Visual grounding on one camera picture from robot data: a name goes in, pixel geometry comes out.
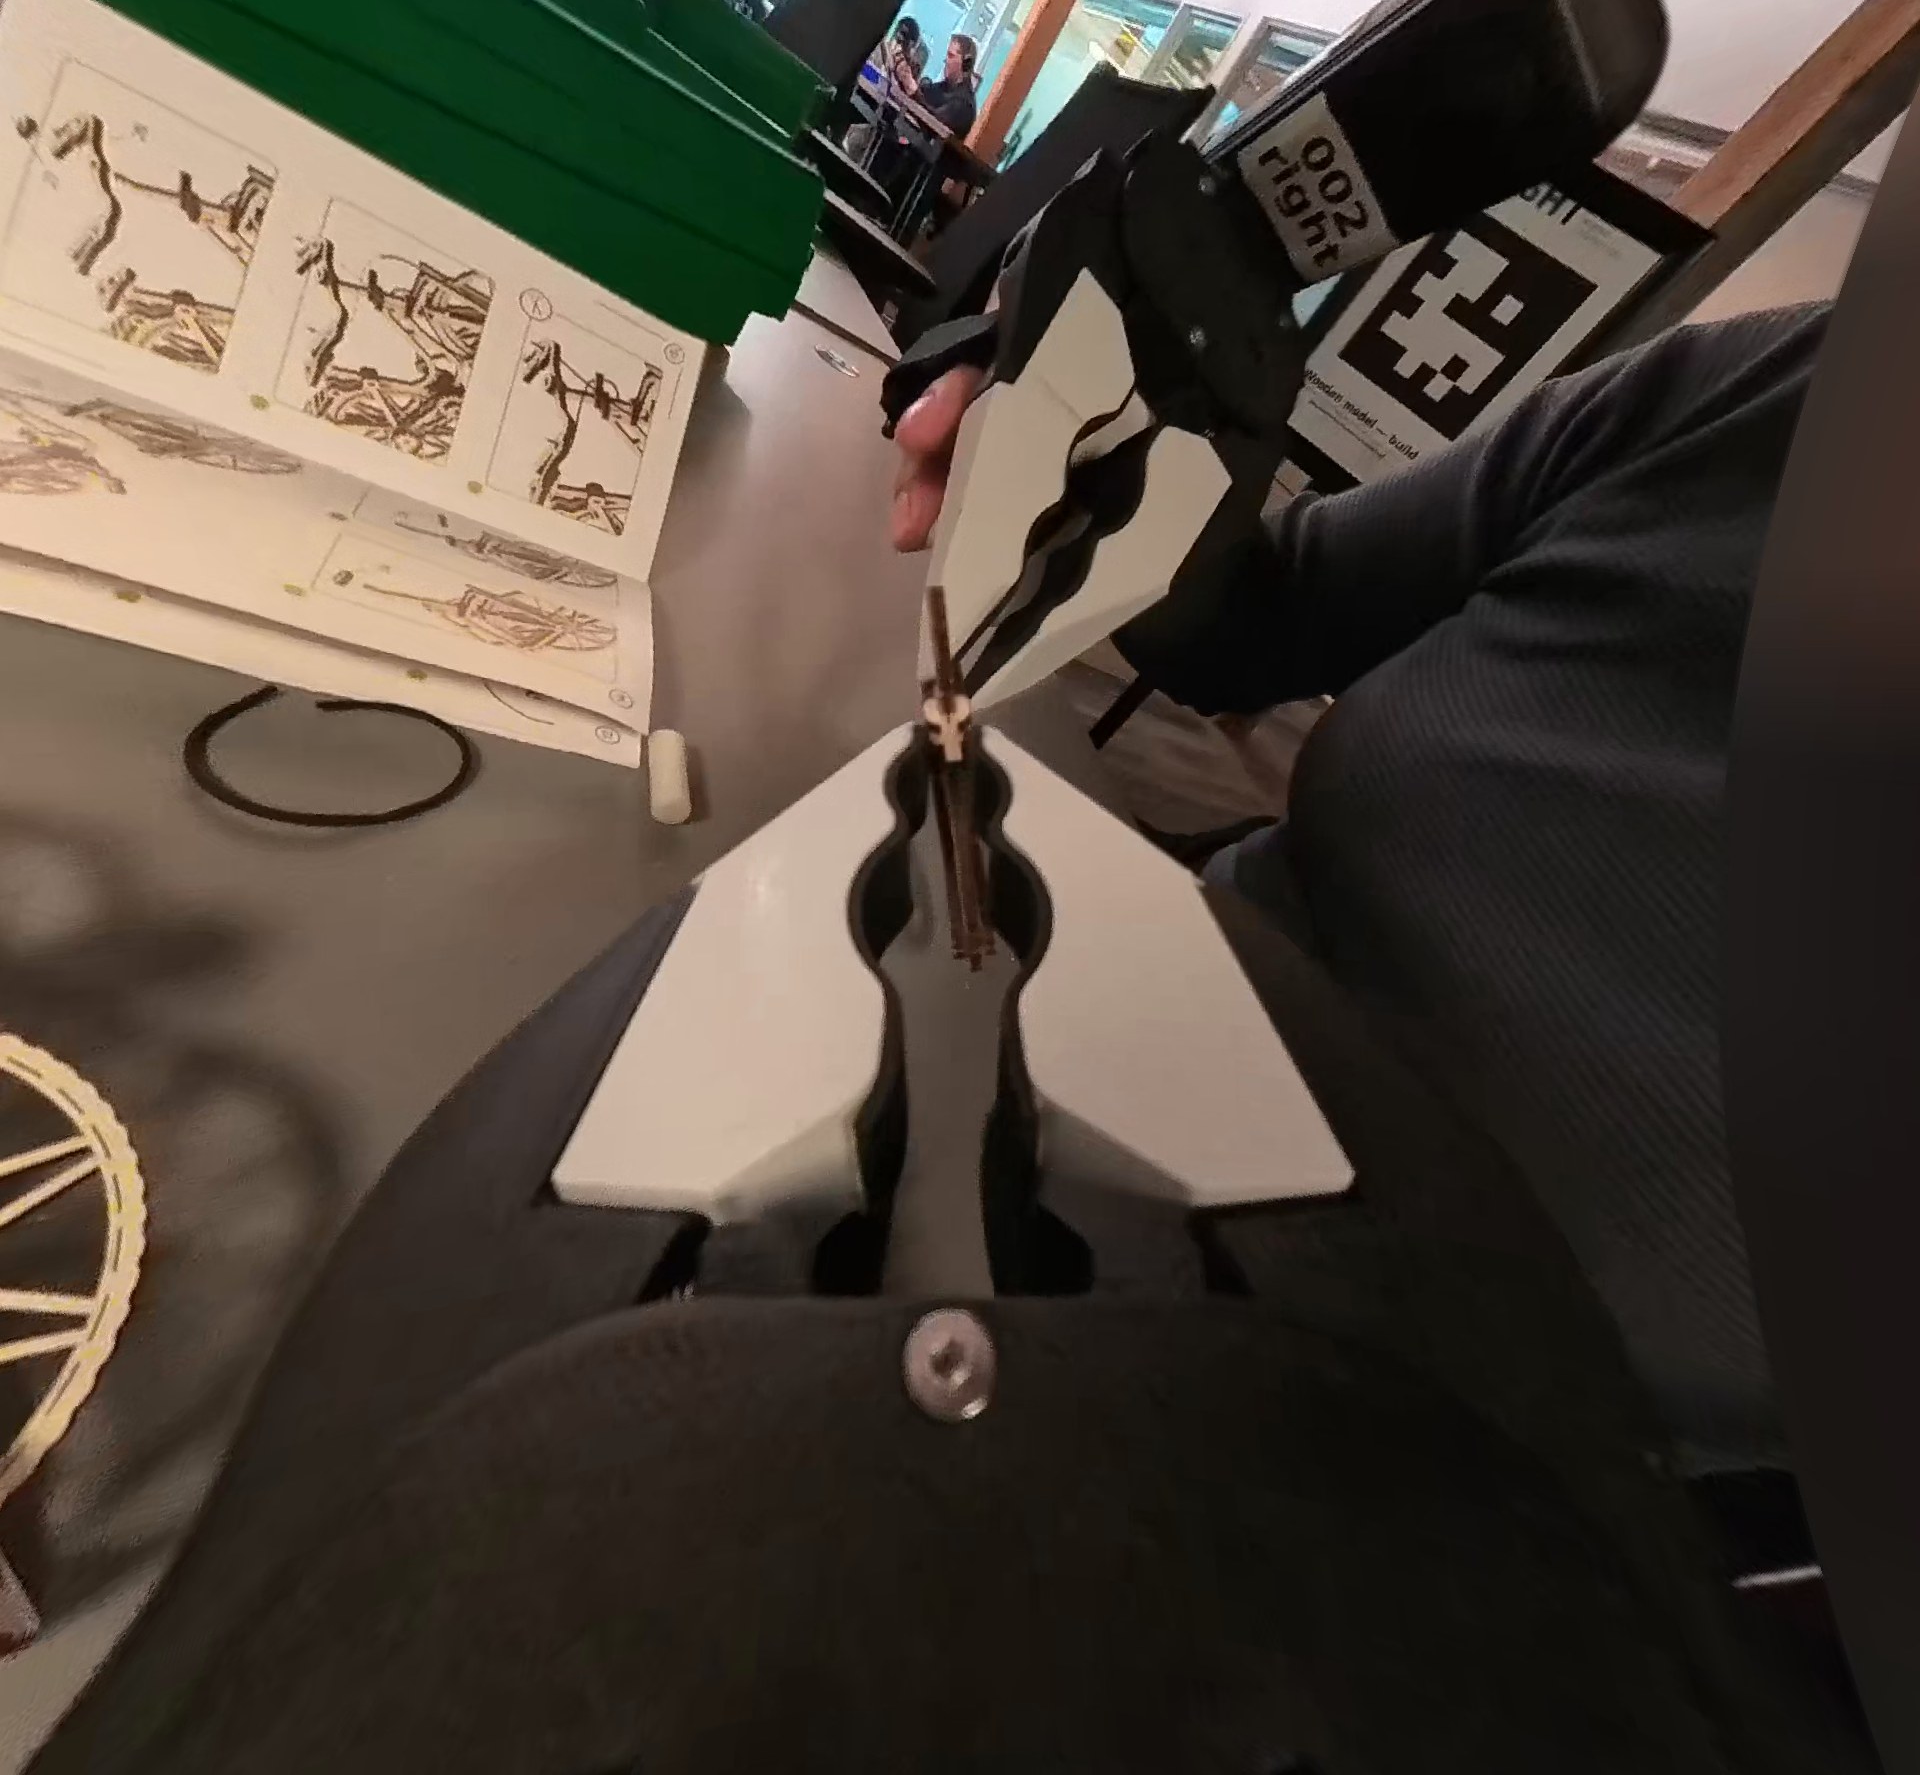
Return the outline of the framed marker sign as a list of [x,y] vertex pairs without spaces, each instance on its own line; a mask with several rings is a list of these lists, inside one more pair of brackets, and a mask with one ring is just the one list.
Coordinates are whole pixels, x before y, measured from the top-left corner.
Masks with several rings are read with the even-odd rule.
[[1285,492],[1350,492],[1447,452],[1587,360],[1711,238],[1596,166],[1378,258],[1310,329]]

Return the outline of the person's right forearm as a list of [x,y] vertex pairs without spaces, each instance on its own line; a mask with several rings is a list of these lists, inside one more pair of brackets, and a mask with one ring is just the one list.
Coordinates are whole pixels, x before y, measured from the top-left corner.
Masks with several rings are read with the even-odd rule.
[[1833,300],[1686,323],[1300,499],[1115,637],[1175,705],[1327,698],[1212,858],[1500,1142],[1698,1475],[1791,1471],[1720,1080],[1750,616]]

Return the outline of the wooden fork wheel assembly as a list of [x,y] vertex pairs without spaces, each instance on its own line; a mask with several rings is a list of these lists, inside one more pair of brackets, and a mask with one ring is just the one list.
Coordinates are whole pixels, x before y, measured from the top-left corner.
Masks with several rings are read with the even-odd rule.
[[929,801],[945,858],[949,946],[955,959],[977,974],[996,955],[996,930],[987,907],[990,873],[977,835],[980,743],[972,698],[949,639],[941,587],[925,592],[925,639],[933,668],[921,685],[921,720]]

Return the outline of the white instruction booklet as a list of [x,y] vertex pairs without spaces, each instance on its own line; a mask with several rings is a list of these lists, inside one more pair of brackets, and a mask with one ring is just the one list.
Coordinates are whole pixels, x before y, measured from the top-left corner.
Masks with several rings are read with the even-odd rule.
[[97,0],[5,0],[5,555],[644,741],[708,345]]

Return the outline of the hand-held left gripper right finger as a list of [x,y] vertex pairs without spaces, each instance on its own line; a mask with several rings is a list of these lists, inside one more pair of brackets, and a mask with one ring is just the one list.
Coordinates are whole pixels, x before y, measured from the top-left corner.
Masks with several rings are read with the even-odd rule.
[[1202,881],[1007,735],[1001,838],[1038,874],[1016,998],[1038,1174],[1183,1211],[1314,1202],[1357,1183]]

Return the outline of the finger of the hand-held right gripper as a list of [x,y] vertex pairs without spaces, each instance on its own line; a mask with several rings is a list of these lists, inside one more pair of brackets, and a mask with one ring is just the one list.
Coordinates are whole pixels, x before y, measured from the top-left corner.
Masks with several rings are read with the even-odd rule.
[[1078,274],[1011,380],[959,424],[925,587],[945,596],[949,647],[966,647],[1022,585],[1027,541],[1063,492],[1073,451],[1135,393],[1123,313]]
[[1228,492],[1216,444],[1151,429],[1069,469],[1018,585],[964,654],[972,705],[1011,700],[1161,604]]

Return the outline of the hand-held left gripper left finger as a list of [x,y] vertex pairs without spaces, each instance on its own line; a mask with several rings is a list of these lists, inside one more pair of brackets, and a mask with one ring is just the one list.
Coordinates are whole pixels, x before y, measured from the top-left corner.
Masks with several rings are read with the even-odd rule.
[[883,1072],[883,982],[858,873],[898,828],[887,732],[698,876],[552,1174],[569,1206],[715,1228],[865,1204],[858,1117]]

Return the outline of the wooden bicycle frame wheel assembly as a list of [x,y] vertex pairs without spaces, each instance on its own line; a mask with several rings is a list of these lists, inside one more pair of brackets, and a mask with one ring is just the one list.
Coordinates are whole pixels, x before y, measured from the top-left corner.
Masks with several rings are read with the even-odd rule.
[[133,1317],[150,1199],[110,1101],[53,1051],[4,1036],[4,1499],[76,1426]]

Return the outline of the person's right hand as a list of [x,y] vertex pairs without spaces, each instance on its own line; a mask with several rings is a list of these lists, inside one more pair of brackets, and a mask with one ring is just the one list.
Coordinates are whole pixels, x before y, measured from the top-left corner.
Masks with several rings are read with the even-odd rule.
[[889,518],[895,552],[920,555],[934,537],[959,429],[982,387],[982,371],[970,366],[947,371],[895,424],[900,456]]

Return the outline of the stack of green bins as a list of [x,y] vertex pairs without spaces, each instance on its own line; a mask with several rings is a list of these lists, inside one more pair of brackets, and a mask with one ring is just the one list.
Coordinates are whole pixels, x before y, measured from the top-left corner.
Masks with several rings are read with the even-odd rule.
[[692,339],[801,294],[823,77],[728,0],[102,0]]

